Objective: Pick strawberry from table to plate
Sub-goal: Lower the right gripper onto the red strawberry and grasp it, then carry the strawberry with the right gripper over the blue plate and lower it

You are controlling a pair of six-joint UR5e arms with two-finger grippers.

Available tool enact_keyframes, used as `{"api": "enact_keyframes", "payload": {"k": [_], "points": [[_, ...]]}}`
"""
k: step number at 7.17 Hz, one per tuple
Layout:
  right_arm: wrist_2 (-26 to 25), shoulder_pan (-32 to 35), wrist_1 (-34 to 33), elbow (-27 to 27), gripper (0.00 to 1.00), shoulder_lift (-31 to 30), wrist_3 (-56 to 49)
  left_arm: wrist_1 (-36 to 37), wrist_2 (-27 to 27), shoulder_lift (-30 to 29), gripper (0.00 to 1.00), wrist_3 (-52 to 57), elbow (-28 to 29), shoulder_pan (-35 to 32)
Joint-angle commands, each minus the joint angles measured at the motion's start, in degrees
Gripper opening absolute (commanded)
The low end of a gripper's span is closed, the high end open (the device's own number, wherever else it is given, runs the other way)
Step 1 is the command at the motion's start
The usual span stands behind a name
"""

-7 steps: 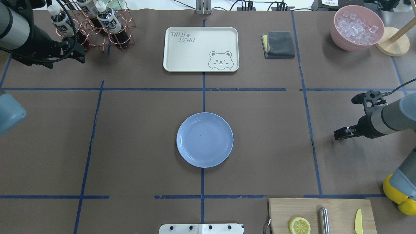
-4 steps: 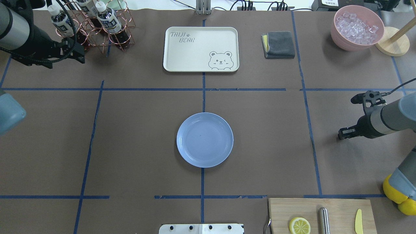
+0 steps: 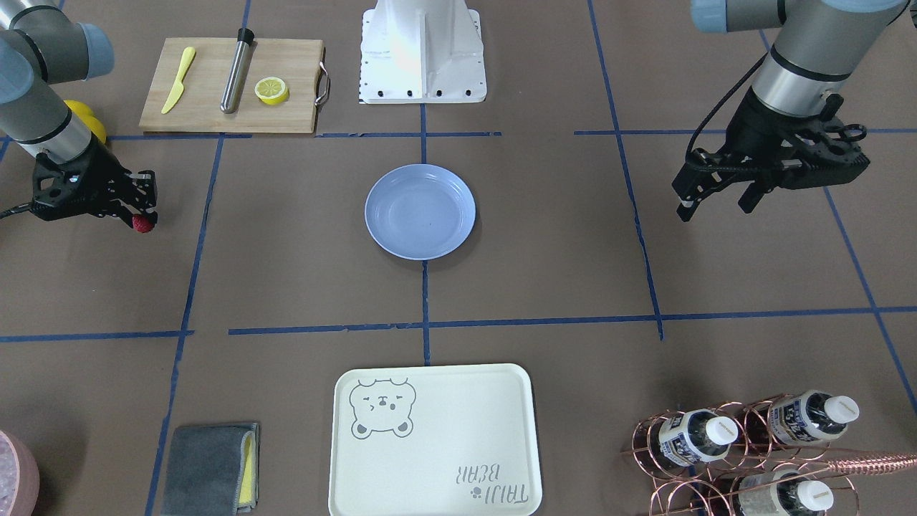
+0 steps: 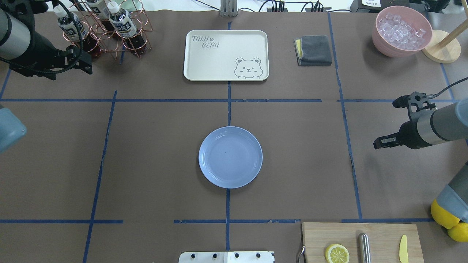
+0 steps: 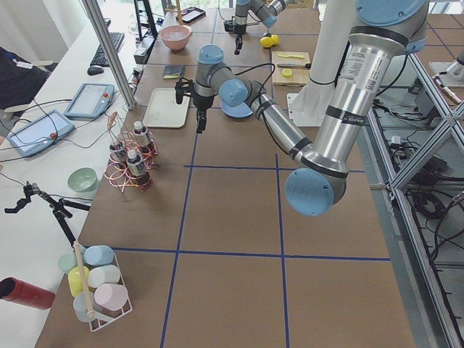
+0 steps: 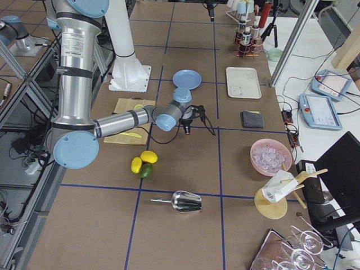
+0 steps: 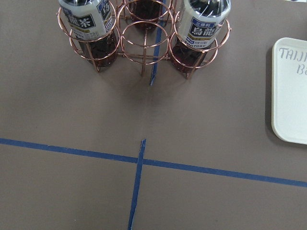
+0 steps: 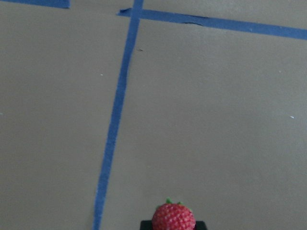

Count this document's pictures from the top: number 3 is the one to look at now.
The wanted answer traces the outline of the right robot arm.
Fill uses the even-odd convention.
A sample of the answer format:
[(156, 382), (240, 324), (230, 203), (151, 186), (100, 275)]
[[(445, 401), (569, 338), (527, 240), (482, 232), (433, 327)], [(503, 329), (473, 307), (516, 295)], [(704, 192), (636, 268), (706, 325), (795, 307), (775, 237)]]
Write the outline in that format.
[(2, 216), (29, 212), (50, 221), (88, 214), (151, 231), (158, 220), (154, 172), (121, 166), (53, 89), (111, 72), (108, 36), (73, 22), (52, 1), (4, 1), (1, 13), (1, 127), (34, 158), (32, 199)]

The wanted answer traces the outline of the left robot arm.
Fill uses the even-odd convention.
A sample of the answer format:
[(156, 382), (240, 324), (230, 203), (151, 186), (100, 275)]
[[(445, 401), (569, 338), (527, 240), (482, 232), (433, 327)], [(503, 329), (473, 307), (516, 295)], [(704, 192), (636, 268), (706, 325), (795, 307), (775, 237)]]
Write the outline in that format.
[(842, 86), (884, 29), (907, 12), (907, 1), (693, 1), (701, 32), (779, 30), (767, 53), (743, 76), (746, 94), (717, 151), (690, 143), (672, 186), (678, 215), (688, 221), (700, 203), (735, 183), (751, 213), (777, 188), (845, 185), (869, 166), (861, 124), (838, 118)]

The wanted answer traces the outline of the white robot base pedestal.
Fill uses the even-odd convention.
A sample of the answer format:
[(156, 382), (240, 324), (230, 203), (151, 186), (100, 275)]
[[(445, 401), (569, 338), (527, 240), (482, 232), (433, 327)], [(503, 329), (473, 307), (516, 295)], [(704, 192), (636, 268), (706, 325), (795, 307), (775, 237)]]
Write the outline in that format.
[(481, 17), (464, 1), (378, 1), (363, 12), (360, 51), (360, 104), (487, 97)]

